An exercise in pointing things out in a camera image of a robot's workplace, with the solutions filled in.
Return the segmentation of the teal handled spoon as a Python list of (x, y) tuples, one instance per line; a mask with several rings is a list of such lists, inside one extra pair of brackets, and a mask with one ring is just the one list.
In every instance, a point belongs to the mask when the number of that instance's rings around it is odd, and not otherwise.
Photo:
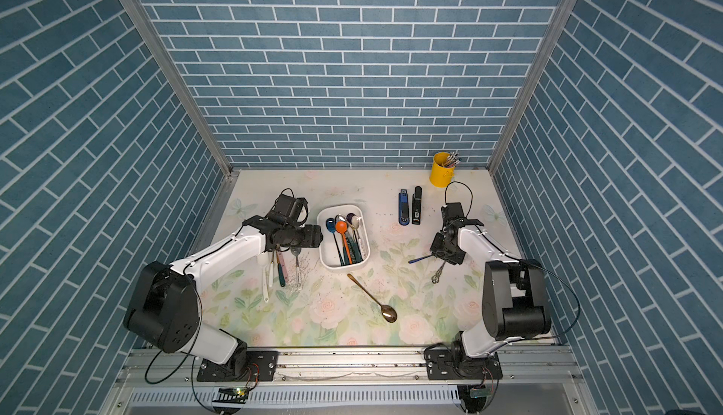
[(360, 255), (357, 251), (357, 244), (354, 241), (354, 238), (352, 237), (352, 234), (350, 232), (346, 232), (345, 236), (346, 236), (346, 243), (348, 243), (348, 246), (350, 249), (352, 262), (354, 264), (359, 264), (359, 262), (361, 262), (361, 259), (360, 259)]
[(360, 239), (359, 239), (357, 232), (352, 232), (351, 238), (352, 238), (352, 245), (355, 250), (356, 257), (357, 257), (357, 262), (363, 262), (365, 260), (365, 255), (363, 255)]

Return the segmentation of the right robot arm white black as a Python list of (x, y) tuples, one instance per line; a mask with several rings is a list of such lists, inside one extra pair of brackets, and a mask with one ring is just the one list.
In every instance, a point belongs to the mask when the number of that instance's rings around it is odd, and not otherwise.
[(482, 320), (453, 341), (457, 364), (489, 359), (506, 345), (548, 333), (552, 321), (541, 265), (509, 254), (481, 221), (465, 215), (459, 202), (442, 206), (441, 214), (431, 255), (446, 264), (459, 265), (469, 257), (485, 265)]

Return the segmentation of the rainbow iridescent spoon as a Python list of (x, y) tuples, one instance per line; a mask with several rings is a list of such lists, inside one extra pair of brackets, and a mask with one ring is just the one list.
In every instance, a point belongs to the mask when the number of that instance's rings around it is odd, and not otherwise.
[(409, 260), (409, 261), (408, 261), (408, 264), (416, 264), (417, 262), (422, 262), (423, 260), (427, 260), (427, 259), (432, 258), (432, 257), (434, 257), (434, 254), (427, 254), (426, 256), (419, 257), (419, 258), (414, 258), (414, 259), (412, 259), (412, 260)]

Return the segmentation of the orange plastic spoon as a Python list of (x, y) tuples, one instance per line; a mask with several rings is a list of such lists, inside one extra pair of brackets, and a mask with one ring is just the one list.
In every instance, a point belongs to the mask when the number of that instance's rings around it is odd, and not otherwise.
[(336, 221), (335, 229), (341, 236), (344, 250), (346, 253), (346, 262), (348, 263), (348, 265), (353, 264), (350, 249), (349, 249), (348, 243), (346, 243), (346, 236), (345, 236), (345, 233), (348, 231), (348, 224), (346, 224), (346, 222), (342, 222), (342, 221), (337, 222)]

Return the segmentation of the blue metal spoon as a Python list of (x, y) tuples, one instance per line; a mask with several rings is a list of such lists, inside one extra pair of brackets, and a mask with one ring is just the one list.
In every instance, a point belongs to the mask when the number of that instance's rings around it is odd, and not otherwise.
[(330, 217), (330, 218), (327, 218), (327, 219), (326, 219), (325, 224), (326, 224), (326, 228), (327, 228), (328, 232), (330, 232), (331, 235), (333, 236), (333, 241), (334, 241), (334, 244), (335, 244), (335, 247), (336, 247), (336, 250), (337, 250), (337, 255), (338, 255), (338, 257), (339, 257), (340, 264), (341, 264), (341, 266), (344, 266), (344, 265), (346, 264), (346, 262), (345, 262), (345, 257), (344, 257), (344, 254), (342, 253), (342, 251), (341, 251), (341, 249), (340, 249), (340, 247), (339, 247), (338, 241), (337, 241), (336, 236), (335, 236), (335, 234), (336, 234), (335, 221), (334, 221), (334, 219), (333, 219), (332, 217)]

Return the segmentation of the silver spoon clear handle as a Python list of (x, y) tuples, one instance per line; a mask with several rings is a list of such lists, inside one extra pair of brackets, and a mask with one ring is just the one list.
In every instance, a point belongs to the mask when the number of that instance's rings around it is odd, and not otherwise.
[(299, 254), (301, 254), (301, 248), (300, 247), (291, 247), (290, 252), (295, 258), (295, 264), (296, 264), (295, 275), (296, 275), (296, 279), (297, 279), (297, 288), (300, 290), (303, 285), (302, 269), (299, 264)]
[(438, 270), (433, 274), (433, 276), (431, 278), (431, 282), (433, 284), (438, 284), (440, 282), (440, 279), (442, 277), (442, 272), (444, 272), (445, 265), (446, 265), (446, 262), (443, 262), (440, 265), (440, 267), (438, 268)]

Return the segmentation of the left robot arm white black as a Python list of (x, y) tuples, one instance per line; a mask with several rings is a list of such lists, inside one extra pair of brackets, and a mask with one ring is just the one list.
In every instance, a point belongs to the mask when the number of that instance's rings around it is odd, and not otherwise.
[(320, 226), (255, 215), (237, 232), (184, 259), (147, 264), (137, 278), (124, 326), (165, 353), (183, 351), (239, 377), (247, 368), (248, 345), (203, 322), (201, 292), (239, 264), (276, 247), (316, 249), (322, 241)]

